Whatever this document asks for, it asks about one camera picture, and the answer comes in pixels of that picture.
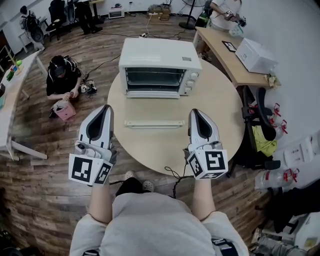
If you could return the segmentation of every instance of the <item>gray shirt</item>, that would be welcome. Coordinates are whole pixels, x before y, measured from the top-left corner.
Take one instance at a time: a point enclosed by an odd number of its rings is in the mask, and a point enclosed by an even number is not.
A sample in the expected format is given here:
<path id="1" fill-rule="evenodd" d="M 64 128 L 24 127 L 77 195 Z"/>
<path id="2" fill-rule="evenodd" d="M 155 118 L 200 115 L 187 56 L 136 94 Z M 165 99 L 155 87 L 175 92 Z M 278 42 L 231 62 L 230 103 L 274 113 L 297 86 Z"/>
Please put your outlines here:
<path id="1" fill-rule="evenodd" d="M 105 225 L 87 214 L 77 224 L 70 256 L 98 250 L 100 256 L 214 256 L 211 238 L 232 241 L 239 256 L 248 249 L 228 217 L 212 212 L 200 222 L 181 201 L 159 193 L 126 193 L 112 205 Z"/>

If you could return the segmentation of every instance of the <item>black shirt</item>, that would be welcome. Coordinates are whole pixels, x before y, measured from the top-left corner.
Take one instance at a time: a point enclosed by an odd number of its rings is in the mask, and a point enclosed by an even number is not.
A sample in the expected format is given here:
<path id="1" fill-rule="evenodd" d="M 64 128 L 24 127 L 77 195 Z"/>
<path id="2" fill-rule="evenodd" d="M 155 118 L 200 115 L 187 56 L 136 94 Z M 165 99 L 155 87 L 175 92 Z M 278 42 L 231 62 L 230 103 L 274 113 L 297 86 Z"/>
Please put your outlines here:
<path id="1" fill-rule="evenodd" d="M 55 76 L 53 70 L 48 69 L 46 78 L 46 95 L 65 94 L 69 93 L 77 84 L 78 78 L 81 76 L 81 71 L 77 65 L 65 59 L 65 74 L 59 78 Z"/>

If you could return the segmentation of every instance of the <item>toaster oven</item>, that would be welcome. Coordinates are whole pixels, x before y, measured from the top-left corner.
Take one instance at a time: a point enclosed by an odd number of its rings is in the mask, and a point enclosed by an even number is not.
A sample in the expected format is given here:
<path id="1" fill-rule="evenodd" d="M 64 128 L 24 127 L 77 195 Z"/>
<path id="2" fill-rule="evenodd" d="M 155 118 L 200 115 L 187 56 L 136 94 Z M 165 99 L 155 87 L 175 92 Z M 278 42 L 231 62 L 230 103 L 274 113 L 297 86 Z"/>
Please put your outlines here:
<path id="1" fill-rule="evenodd" d="M 127 38 L 119 61 L 123 93 L 128 98 L 187 96 L 197 86 L 202 67 L 191 42 Z"/>

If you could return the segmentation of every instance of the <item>white desk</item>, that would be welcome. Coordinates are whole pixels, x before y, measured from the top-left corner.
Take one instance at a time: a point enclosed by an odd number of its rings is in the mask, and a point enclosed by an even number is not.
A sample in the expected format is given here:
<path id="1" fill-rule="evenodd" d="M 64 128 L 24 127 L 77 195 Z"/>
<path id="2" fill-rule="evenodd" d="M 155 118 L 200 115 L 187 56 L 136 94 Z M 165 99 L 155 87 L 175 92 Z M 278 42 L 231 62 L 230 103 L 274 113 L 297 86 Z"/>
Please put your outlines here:
<path id="1" fill-rule="evenodd" d="M 36 62 L 43 76 L 47 78 L 48 75 L 44 65 L 38 58 L 38 54 L 39 51 L 31 54 L 29 57 L 22 60 L 22 65 L 24 68 L 18 76 L 14 75 L 11 81 L 7 81 L 6 77 L 9 73 L 9 70 L 7 70 L 1 81 L 1 83 L 5 85 L 5 102 L 4 106 L 0 109 L 0 155 L 11 158 L 12 160 L 19 160 L 19 157 L 14 156 L 12 148 L 41 159 L 48 158 L 46 154 L 32 150 L 28 147 L 16 143 L 11 139 L 13 120 L 15 117 L 16 106 L 20 96 L 20 92 L 22 91 L 22 93 L 27 98 L 29 98 L 29 96 L 22 89 L 22 87 L 31 69 L 31 66 L 34 62 Z"/>
<path id="2" fill-rule="evenodd" d="M 183 149 L 190 143 L 188 117 L 192 109 L 207 114 L 217 125 L 222 146 L 230 160 L 240 147 L 245 124 L 242 101 L 234 85 L 215 66 L 201 60 L 202 73 L 189 96 L 180 99 L 127 98 L 123 94 L 119 74 L 114 79 L 107 103 L 114 111 L 114 135 L 122 147 L 144 166 L 167 175 L 168 166 L 183 175 Z M 185 125 L 176 129 L 131 129 L 125 121 L 183 120 Z M 187 165 L 186 175 L 192 175 Z"/>

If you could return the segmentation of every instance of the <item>person's hand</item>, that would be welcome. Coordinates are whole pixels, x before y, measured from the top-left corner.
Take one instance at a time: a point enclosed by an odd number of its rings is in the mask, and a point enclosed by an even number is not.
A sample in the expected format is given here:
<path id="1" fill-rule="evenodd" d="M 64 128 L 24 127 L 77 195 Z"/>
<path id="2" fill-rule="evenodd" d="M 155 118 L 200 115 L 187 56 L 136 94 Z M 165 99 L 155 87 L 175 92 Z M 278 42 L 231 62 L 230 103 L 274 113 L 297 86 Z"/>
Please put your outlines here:
<path id="1" fill-rule="evenodd" d="M 78 95 L 79 95 L 78 86 L 76 86 L 75 88 L 73 88 L 73 89 L 70 91 L 70 94 L 71 94 L 71 98 L 76 98 L 76 97 L 78 97 Z"/>
<path id="2" fill-rule="evenodd" d="M 63 94 L 62 99 L 68 101 L 70 99 L 70 92 L 66 92 L 65 94 Z"/>

